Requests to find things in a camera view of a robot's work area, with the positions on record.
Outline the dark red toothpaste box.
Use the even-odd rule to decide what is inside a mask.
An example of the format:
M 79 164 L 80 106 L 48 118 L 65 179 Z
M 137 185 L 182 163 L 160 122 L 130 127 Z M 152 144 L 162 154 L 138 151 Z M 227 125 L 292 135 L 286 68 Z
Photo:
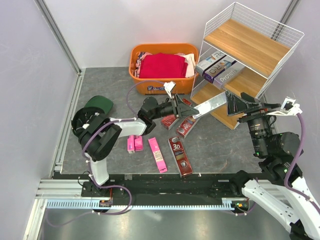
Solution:
M 186 98 L 183 98 L 182 101 L 188 106 L 192 105 L 192 103 Z M 165 129 L 170 130 L 177 123 L 179 119 L 180 118 L 176 117 L 174 114 L 168 115 L 162 118 L 161 124 Z

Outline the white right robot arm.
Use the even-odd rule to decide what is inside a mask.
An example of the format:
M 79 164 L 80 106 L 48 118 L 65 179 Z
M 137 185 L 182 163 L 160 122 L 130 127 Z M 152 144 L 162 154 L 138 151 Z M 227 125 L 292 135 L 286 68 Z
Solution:
M 240 96 L 226 91 L 228 116 L 240 113 L 239 123 L 249 129 L 254 156 L 265 178 L 286 198 L 284 204 L 268 193 L 249 173 L 241 170 L 230 180 L 229 191 L 235 197 L 245 196 L 272 215 L 288 232 L 292 240 L 320 238 L 320 205 L 314 199 L 298 167 L 303 153 L 305 124 L 302 110 L 295 99 L 286 97 L 282 104 L 264 103 L 242 92 Z M 274 134 L 272 124 L 277 117 L 298 117 L 301 134 Z

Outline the purple white toothpaste box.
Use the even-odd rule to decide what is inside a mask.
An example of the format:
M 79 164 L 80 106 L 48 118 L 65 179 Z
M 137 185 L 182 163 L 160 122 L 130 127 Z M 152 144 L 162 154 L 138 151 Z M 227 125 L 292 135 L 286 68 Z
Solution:
M 201 60 L 196 66 L 195 71 L 199 73 L 200 75 L 203 75 L 206 70 L 208 70 L 210 67 L 212 67 L 215 63 L 217 63 L 219 60 L 224 58 L 226 55 L 222 53 L 221 51 L 217 50 L 211 55 L 208 55 L 203 60 Z

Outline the silver toothpaste box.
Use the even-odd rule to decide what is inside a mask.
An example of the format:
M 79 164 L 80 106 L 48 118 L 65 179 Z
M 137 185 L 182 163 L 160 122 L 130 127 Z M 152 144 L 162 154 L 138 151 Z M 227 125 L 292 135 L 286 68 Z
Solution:
M 194 109 L 198 110 L 197 114 L 194 114 L 192 117 L 194 119 L 201 118 L 214 110 L 218 109 L 219 107 L 225 105 L 227 103 L 226 93 L 222 92 L 218 95 L 210 98 L 209 100 L 204 101 L 201 104 L 198 104 L 194 107 Z
M 234 63 L 214 78 L 213 85 L 220 90 L 223 89 L 225 85 L 237 77 L 244 68 L 245 66 L 243 64 L 239 62 Z

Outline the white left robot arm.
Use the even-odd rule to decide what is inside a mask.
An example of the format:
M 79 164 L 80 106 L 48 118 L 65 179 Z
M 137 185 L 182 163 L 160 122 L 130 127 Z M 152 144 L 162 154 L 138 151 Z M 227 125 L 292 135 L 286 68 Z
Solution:
M 110 191 L 107 157 L 119 138 L 148 135 L 156 127 L 154 120 L 174 115 L 184 118 L 198 115 L 198 109 L 183 102 L 177 95 L 158 103 L 156 98 L 145 98 L 134 118 L 109 118 L 104 113 L 93 114 L 88 126 L 78 137 L 82 154 L 88 160 L 89 176 L 94 182 L 92 191 L 99 197 Z

